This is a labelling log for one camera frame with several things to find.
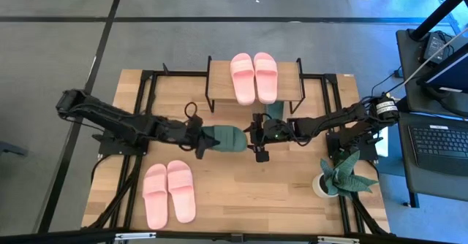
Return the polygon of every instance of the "black cable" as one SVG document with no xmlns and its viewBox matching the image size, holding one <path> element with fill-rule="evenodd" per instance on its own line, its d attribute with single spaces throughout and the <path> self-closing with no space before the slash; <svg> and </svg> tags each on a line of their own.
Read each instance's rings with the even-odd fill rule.
<svg viewBox="0 0 468 244">
<path fill-rule="evenodd" d="M 93 183 L 93 180 L 94 180 L 94 173 L 96 172 L 96 168 L 99 164 L 101 164 L 102 161 L 104 161 L 107 157 L 109 157 L 111 155 L 105 155 L 103 156 L 96 164 L 94 164 L 93 166 L 93 170 L 91 171 L 91 184 Z"/>
<path fill-rule="evenodd" d="M 375 166 L 374 163 L 372 163 L 371 160 L 367 160 L 367 162 L 375 169 L 375 172 L 377 173 L 377 178 L 380 179 L 380 174 L 379 174 L 379 170 L 377 169 L 377 167 Z"/>
<path fill-rule="evenodd" d="M 441 98 L 435 98 L 436 101 L 439 102 L 440 106 L 442 106 L 442 108 L 446 109 L 447 111 L 453 113 L 453 114 L 456 114 L 456 115 L 459 115 L 461 117 L 468 117 L 468 112 L 465 112 L 465 111 L 462 111 L 462 110 L 457 110 L 453 107 L 451 107 L 449 104 L 445 103 Z"/>
<path fill-rule="evenodd" d="M 262 116 L 266 116 L 266 117 L 270 118 L 270 120 L 273 119 L 268 113 L 262 113 Z"/>
<path fill-rule="evenodd" d="M 372 87 L 372 90 L 371 90 L 371 96 L 374 95 L 374 89 L 375 89 L 375 87 L 377 87 L 377 86 L 379 86 L 380 84 L 384 83 L 386 80 L 390 79 L 392 76 L 393 76 L 393 73 L 390 74 L 390 75 L 388 75 L 388 77 L 386 77 L 385 80 L 383 80 L 383 81 L 381 81 L 380 83 L 374 85 L 374 87 Z"/>
<path fill-rule="evenodd" d="M 103 129 L 97 128 L 97 127 L 95 127 L 95 126 L 92 126 L 92 125 L 89 125 L 89 124 L 86 124 L 86 123 L 80 123 L 79 121 L 74 121 L 74 120 L 70 120 L 70 119 L 67 119 L 67 118 L 62 118 L 62 119 L 63 119 L 63 120 L 66 120 L 66 121 L 68 121 L 68 122 L 70 122 L 70 123 L 78 123 L 78 124 L 80 124 L 80 125 L 82 125 L 82 126 L 87 126 L 87 127 L 96 129 L 97 131 L 102 131 L 102 132 L 104 132 Z"/>
<path fill-rule="evenodd" d="M 439 30 L 439 31 L 435 31 L 434 33 L 437 34 L 437 35 L 439 36 L 439 38 L 440 38 L 445 44 L 447 44 L 447 42 L 449 42 L 449 41 L 453 38 L 451 35 L 445 33 L 444 31 L 440 31 L 440 30 Z M 449 55 L 449 56 L 455 53 L 455 48 L 454 48 L 452 45 L 448 45 L 447 48 L 448 48 L 448 50 L 449 50 L 449 51 L 448 51 L 448 55 Z"/>
<path fill-rule="evenodd" d="M 417 76 L 417 77 L 413 77 L 411 80 L 419 79 L 419 78 L 422 77 L 422 76 L 424 76 L 424 75 Z M 388 94 L 389 92 L 395 90 L 396 88 L 398 88 L 398 87 L 399 87 L 401 84 L 403 84 L 403 83 L 404 83 L 404 81 L 401 82 L 401 83 L 399 83 L 399 84 L 397 84 L 397 85 L 395 85 L 393 88 L 391 88 L 390 90 L 386 91 L 384 94 Z"/>
<path fill-rule="evenodd" d="M 189 107 L 189 105 L 194 105 L 195 106 L 195 111 L 193 112 L 192 116 L 189 116 L 189 114 L 187 113 L 187 108 Z M 198 106 L 196 103 L 194 102 L 189 102 L 188 104 L 185 105 L 185 108 L 184 108 L 184 113 L 185 113 L 185 116 L 190 119 L 192 118 L 193 116 L 195 116 L 197 114 L 197 111 L 198 111 Z"/>
</svg>

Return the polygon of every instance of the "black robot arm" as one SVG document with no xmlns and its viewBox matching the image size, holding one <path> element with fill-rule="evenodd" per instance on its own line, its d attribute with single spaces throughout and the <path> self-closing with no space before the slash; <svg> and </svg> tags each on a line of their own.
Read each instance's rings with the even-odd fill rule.
<svg viewBox="0 0 468 244">
<path fill-rule="evenodd" d="M 318 118 L 288 118 L 286 122 L 268 119 L 265 114 L 254 114 L 253 121 L 246 131 L 250 132 L 249 148 L 255 152 L 257 162 L 269 161 L 265 145 L 277 142 L 296 142 L 307 145 L 321 131 L 356 122 L 351 128 L 337 132 L 339 146 L 346 147 L 363 135 L 375 134 L 381 129 L 392 126 L 399 119 L 394 101 L 386 96 L 369 97 L 350 107 Z"/>
<path fill-rule="evenodd" d="M 179 145 L 183 150 L 195 149 L 201 159 L 205 149 L 219 144 L 203 132 L 203 120 L 195 114 L 186 123 L 157 115 L 134 115 L 75 89 L 64 92 L 56 109 L 60 118 L 86 118 L 107 129 L 113 140 L 133 148 L 156 140 Z"/>
</svg>

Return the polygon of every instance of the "pink slide sandal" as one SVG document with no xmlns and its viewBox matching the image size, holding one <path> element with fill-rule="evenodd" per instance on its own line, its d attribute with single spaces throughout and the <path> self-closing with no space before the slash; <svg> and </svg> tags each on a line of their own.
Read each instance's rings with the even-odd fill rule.
<svg viewBox="0 0 468 244">
<path fill-rule="evenodd" d="M 257 53 L 254 57 L 255 80 L 258 99 L 263 104 L 272 104 L 278 94 L 278 69 L 270 54 Z"/>
<path fill-rule="evenodd" d="M 235 97 L 240 105 L 250 105 L 255 101 L 254 66 L 247 53 L 236 55 L 231 61 Z"/>
<path fill-rule="evenodd" d="M 161 229 L 167 223 L 167 171 L 164 164 L 150 167 L 143 179 L 146 220 L 150 229 Z"/>
<path fill-rule="evenodd" d="M 181 223 L 195 218 L 195 193 L 190 167 L 175 160 L 167 165 L 167 187 L 173 197 L 175 216 Z"/>
</svg>

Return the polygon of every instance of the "metal leg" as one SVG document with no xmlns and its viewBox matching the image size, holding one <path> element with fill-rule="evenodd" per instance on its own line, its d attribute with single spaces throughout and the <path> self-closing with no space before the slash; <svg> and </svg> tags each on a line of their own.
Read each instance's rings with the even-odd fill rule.
<svg viewBox="0 0 468 244">
<path fill-rule="evenodd" d="M 305 98 L 302 98 L 299 103 L 294 107 L 293 109 L 293 102 L 290 102 L 290 113 L 291 114 L 294 114 L 295 111 L 299 108 L 299 105 L 301 105 L 301 103 L 304 101 Z"/>
<path fill-rule="evenodd" d="M 16 145 L 9 144 L 8 142 L 0 142 L 0 154 L 1 153 L 15 153 L 20 156 L 25 156 L 28 151 L 22 149 Z"/>
<path fill-rule="evenodd" d="M 452 12 L 463 0 L 445 0 L 409 37 L 413 40 L 422 39 L 438 22 Z"/>
<path fill-rule="evenodd" d="M 419 198 L 418 198 L 418 194 L 416 193 L 413 193 L 411 191 L 408 191 L 409 193 L 409 203 L 408 202 L 405 202 L 403 203 L 403 205 L 407 206 L 407 207 L 413 207 L 413 208 L 419 208 Z"/>
<path fill-rule="evenodd" d="M 208 97 L 206 97 L 206 101 L 208 102 L 208 107 L 210 107 L 210 111 L 214 113 L 214 100 L 210 100 Z"/>
</svg>

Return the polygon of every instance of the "desk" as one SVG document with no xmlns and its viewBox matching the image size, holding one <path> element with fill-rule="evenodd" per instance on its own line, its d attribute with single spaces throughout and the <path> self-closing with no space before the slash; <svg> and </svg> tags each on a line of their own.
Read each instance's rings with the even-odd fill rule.
<svg viewBox="0 0 468 244">
<path fill-rule="evenodd" d="M 423 49 L 424 42 L 416 42 L 410 39 L 408 31 L 406 30 L 397 31 L 396 39 L 398 42 L 401 68 L 403 69 L 403 76 L 406 80 L 421 65 L 418 59 Z M 467 38 L 459 37 L 453 42 L 452 46 L 456 51 L 466 43 L 468 43 Z M 418 72 L 416 77 L 424 75 L 430 70 L 430 67 L 425 66 Z M 406 113 L 420 112 L 436 115 L 457 116 L 442 108 L 438 101 L 428 98 L 416 82 L 417 80 L 411 80 L 405 85 L 407 96 L 398 103 L 400 111 L 405 111 Z M 447 104 L 457 110 L 465 112 L 468 111 L 468 94 L 453 93 L 444 100 Z"/>
<path fill-rule="evenodd" d="M 408 125 L 417 124 L 421 121 L 425 121 L 427 123 L 428 120 L 435 125 L 441 126 L 448 125 L 448 121 L 452 121 L 453 124 L 453 120 L 401 113 L 399 131 L 401 149 L 404 152 L 404 170 L 407 177 L 408 189 L 412 193 L 430 194 L 438 197 L 468 201 L 468 190 L 463 189 L 468 185 L 468 177 L 432 172 L 419 168 L 416 165 Z M 462 121 L 455 123 L 457 126 L 468 128 L 468 123 L 464 123 Z"/>
<path fill-rule="evenodd" d="M 135 105 L 141 70 L 123 70 L 117 86 L 113 105 L 132 112 Z M 352 75 L 337 75 L 343 107 L 359 100 L 355 78 Z M 304 80 L 306 99 L 297 109 L 295 117 L 315 117 L 325 114 L 322 89 L 319 80 Z M 234 125 L 241 129 L 249 126 L 253 112 L 262 112 L 265 107 L 255 103 L 240 106 L 236 102 L 216 102 L 216 111 L 211 113 L 205 99 L 204 77 L 157 78 L 156 99 L 152 113 L 185 121 L 184 107 L 196 102 L 197 114 L 204 125 Z M 285 118 L 290 117 L 284 110 Z M 184 152 L 177 146 L 151 142 L 143 158 L 137 186 L 131 229 L 147 230 L 146 213 L 141 187 L 146 170 L 153 164 L 167 164 L 174 159 L 185 161 L 191 168 L 195 184 L 197 217 L 189 224 L 178 223 L 173 203 L 169 198 L 169 219 L 162 229 L 173 232 L 243 232 L 276 234 L 343 234 L 338 198 L 321 199 L 312 190 L 312 179 L 321 172 L 320 159 L 327 159 L 325 132 L 302 148 L 295 143 L 267 145 L 271 160 L 258 164 L 253 152 L 220 153 L 207 150 L 203 160 L 197 160 L 194 152 Z M 83 226 L 93 223 L 116 193 L 122 156 L 111 156 L 96 170 L 88 203 L 83 217 Z M 377 179 L 374 169 L 359 161 L 355 173 Z M 380 186 L 360 194 L 366 209 L 377 223 L 389 231 Z M 122 202 L 118 225 L 124 220 L 126 200 Z M 352 203 L 347 200 L 350 226 L 356 232 Z"/>
</svg>

